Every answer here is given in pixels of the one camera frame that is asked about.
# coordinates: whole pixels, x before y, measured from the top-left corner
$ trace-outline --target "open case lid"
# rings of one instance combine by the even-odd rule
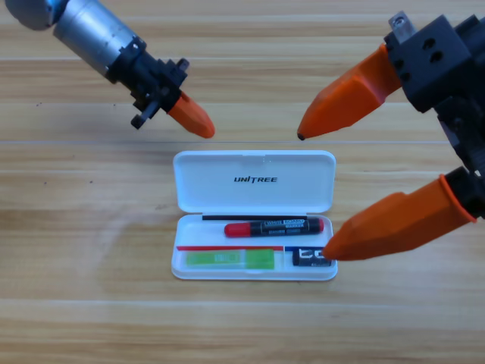
[[[336,160],[320,150],[181,152],[179,207],[207,215],[305,215],[333,200]]]

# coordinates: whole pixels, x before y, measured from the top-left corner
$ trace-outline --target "wood grain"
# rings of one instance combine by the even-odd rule
[[[341,263],[325,284],[179,281],[173,157],[324,149],[342,223],[460,165],[436,115],[402,92],[354,127],[308,140],[314,96],[375,50],[405,10],[422,27],[485,14],[478,0],[105,0],[217,125],[205,141],[158,115],[140,131],[121,85],[0,10],[0,362],[485,362],[485,227],[413,252]]]

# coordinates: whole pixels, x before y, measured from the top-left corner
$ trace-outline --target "silver metal cylinder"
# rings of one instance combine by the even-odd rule
[[[70,0],[54,35],[103,76],[136,36],[97,0]]]

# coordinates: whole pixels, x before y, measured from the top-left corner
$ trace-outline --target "black bracket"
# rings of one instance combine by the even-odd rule
[[[189,62],[185,58],[177,63],[156,60],[146,51],[146,43],[134,37],[109,67],[107,78],[112,83],[121,82],[131,91],[135,99],[133,105],[142,112],[133,118],[131,124],[139,129],[158,110],[168,113],[175,106],[188,68]]]
[[[431,108],[464,168],[446,177],[460,203],[485,215],[485,18],[471,16],[453,28],[438,17],[416,31],[404,13],[391,19],[389,60],[410,103]]]

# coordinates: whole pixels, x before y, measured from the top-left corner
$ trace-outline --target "white plastic case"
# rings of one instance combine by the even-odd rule
[[[332,206],[336,160],[316,150],[244,150],[181,152],[174,158],[179,207],[193,215],[179,220],[172,272],[181,279],[327,281],[337,262],[325,267],[293,265],[291,249],[323,248],[333,236],[330,219],[316,215]],[[234,220],[203,216],[308,216],[324,221],[316,235],[227,238],[224,227]],[[247,268],[248,250],[274,251],[273,268]],[[222,249],[233,264],[194,266],[192,250]]]

